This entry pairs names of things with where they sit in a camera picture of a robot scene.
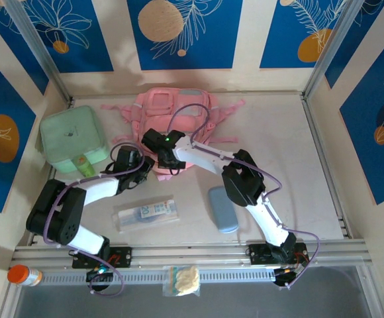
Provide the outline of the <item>aluminium front rail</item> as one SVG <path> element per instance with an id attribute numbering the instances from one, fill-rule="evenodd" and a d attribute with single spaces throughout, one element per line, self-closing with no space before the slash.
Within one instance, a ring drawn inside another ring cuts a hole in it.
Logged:
<path id="1" fill-rule="evenodd" d="M 168 265 L 197 264 L 204 268 L 249 267 L 250 252 L 242 243 L 186 244 L 132 247 L 131 268 L 155 269 Z M 24 264 L 43 270 L 67 269 L 73 258 L 66 248 L 50 246 L 18 246 L 10 265 Z M 324 240 L 313 266 L 353 266 L 371 264 L 372 259 L 363 239 Z"/>

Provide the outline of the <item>pink backpack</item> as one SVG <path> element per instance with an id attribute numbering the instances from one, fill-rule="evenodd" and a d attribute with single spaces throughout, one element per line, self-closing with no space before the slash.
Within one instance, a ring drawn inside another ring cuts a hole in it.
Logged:
<path id="1" fill-rule="evenodd" d="M 245 105 L 239 100 L 228 107 L 219 107 L 216 97 L 201 89 L 152 88 L 141 93 L 131 105 L 102 105 L 102 109 L 117 109 L 123 120 L 131 124 L 132 133 L 114 137 L 113 144 L 131 140 L 140 144 L 148 129 L 162 134 L 177 130 L 203 144 L 237 142 L 235 136 L 214 138 L 218 124 Z"/>

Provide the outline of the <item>black controller board green light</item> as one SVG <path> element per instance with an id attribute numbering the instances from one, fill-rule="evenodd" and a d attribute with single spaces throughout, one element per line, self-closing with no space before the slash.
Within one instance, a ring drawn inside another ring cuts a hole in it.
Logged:
<path id="1" fill-rule="evenodd" d="M 86 273 L 86 283 L 93 292 L 102 292 L 113 282 L 113 273 L 104 266 L 96 267 Z"/>

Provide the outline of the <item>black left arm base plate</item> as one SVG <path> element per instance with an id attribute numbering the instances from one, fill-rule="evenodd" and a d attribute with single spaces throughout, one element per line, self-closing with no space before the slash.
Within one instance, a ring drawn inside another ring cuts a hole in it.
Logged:
<path id="1" fill-rule="evenodd" d="M 74 254 L 73 250 L 70 250 L 68 254 L 73 258 L 72 268 L 92 269 L 101 265 L 99 261 L 89 256 L 80 253 Z M 132 260 L 132 248 L 129 246 L 109 247 L 100 257 L 115 268 L 129 268 Z"/>

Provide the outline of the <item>mint green lunch bag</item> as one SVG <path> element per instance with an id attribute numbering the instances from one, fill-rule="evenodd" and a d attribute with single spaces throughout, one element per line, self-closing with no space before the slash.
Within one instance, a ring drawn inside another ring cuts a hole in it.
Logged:
<path id="1" fill-rule="evenodd" d="M 92 107 L 74 107 L 42 119 L 40 136 L 46 161 L 59 173 L 77 170 L 74 158 L 84 155 L 90 164 L 104 161 L 109 147 L 103 126 Z"/>

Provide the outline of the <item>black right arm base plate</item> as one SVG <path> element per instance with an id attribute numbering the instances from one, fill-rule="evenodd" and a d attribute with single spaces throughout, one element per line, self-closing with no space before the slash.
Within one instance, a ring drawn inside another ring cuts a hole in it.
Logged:
<path id="1" fill-rule="evenodd" d="M 292 248 L 272 246 L 270 244 L 250 244 L 247 255 L 251 265 L 294 265 L 309 263 L 309 256 L 305 254 L 307 246 L 298 242 Z"/>

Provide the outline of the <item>bright green bottle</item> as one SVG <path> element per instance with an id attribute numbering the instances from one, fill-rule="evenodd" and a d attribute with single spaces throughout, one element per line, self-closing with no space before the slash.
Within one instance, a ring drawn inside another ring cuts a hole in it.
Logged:
<path id="1" fill-rule="evenodd" d="M 80 155 L 75 157 L 73 164 L 84 177 L 90 178 L 95 175 L 95 169 L 86 156 Z"/>

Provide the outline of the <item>grey blue pencil case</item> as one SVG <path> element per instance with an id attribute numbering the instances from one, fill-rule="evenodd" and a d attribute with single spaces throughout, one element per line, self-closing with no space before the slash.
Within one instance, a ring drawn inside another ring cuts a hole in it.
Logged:
<path id="1" fill-rule="evenodd" d="M 220 233 L 228 234 L 238 230 L 239 224 L 234 204 L 228 198 L 223 186 L 212 187 L 208 191 L 209 205 L 215 225 Z"/>

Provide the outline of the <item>aluminium corner post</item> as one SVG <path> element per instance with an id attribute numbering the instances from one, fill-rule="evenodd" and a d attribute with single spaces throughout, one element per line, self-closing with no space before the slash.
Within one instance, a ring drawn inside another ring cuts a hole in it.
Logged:
<path id="1" fill-rule="evenodd" d="M 324 73 L 337 53 L 364 1 L 365 0 L 346 1 L 346 6 L 341 15 L 338 17 L 337 23 L 331 32 L 328 42 L 326 43 L 320 58 L 315 64 L 305 88 L 302 90 L 303 101 L 309 100 L 311 95 L 314 93 L 314 90 L 317 88 L 318 83 L 324 77 Z"/>
<path id="2" fill-rule="evenodd" d="M 19 30 L 30 51 L 40 64 L 47 78 L 54 84 L 60 97 L 71 105 L 72 96 L 60 77 L 60 73 L 29 16 L 18 0 L 3 0 L 4 6 Z"/>

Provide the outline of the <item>clear bag white contents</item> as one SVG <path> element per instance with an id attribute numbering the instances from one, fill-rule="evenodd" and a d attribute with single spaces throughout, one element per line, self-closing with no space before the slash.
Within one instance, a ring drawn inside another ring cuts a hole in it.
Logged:
<path id="1" fill-rule="evenodd" d="M 162 292 L 166 297 L 200 295 L 199 268 L 192 266 L 165 266 Z"/>

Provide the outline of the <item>orange capped pill bottle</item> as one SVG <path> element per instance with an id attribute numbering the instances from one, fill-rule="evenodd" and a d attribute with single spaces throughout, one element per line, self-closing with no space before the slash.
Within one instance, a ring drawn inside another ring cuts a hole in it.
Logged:
<path id="1" fill-rule="evenodd" d="M 18 286 L 36 286 L 43 278 L 40 270 L 17 264 L 11 267 L 7 273 L 7 280 Z"/>

